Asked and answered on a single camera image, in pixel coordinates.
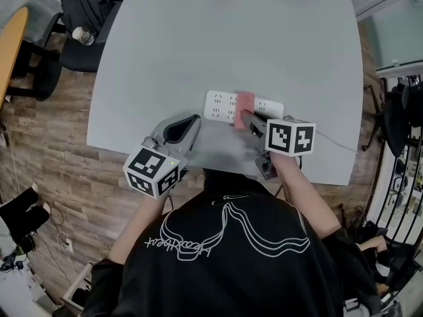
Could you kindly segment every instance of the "black bag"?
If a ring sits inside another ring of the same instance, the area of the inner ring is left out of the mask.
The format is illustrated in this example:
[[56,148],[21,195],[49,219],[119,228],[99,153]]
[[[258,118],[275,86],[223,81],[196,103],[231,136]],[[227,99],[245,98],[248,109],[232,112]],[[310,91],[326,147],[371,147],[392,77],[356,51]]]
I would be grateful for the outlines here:
[[113,8],[111,0],[60,0],[63,15],[61,21],[72,34],[77,27],[97,36]]

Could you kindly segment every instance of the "plastic bottle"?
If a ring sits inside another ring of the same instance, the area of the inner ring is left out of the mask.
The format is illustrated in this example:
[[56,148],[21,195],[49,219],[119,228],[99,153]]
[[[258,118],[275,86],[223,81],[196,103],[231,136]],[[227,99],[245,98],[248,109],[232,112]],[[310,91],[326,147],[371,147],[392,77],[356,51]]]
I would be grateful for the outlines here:
[[72,32],[72,38],[85,46],[91,46],[94,42],[94,36],[86,29],[77,27]]

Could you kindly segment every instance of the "white round object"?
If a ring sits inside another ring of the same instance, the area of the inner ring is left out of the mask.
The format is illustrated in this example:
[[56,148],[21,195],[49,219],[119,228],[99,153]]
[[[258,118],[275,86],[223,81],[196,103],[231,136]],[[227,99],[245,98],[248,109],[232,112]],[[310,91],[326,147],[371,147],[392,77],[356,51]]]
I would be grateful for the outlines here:
[[77,27],[72,32],[72,38],[74,38],[75,40],[79,40],[83,34],[84,30],[82,29],[82,27]]

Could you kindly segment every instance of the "person's right hand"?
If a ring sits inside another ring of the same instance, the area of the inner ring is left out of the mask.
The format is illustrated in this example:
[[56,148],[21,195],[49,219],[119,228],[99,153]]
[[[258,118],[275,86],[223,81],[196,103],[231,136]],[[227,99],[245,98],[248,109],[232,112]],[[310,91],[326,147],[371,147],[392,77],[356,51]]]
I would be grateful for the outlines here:
[[295,157],[270,152],[270,160],[279,174],[291,174],[298,171],[299,166]]

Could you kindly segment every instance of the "shirt sleeve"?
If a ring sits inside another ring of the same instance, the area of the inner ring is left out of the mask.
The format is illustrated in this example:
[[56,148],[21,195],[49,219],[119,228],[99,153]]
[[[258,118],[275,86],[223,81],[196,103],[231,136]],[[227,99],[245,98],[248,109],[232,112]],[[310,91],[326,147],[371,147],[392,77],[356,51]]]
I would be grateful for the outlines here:
[[91,271],[91,293],[82,317],[107,317],[118,304],[124,266],[104,259]]
[[331,254],[344,284],[344,298],[358,298],[372,315],[381,310],[376,282],[363,253],[347,236],[345,229],[339,229],[323,239]]

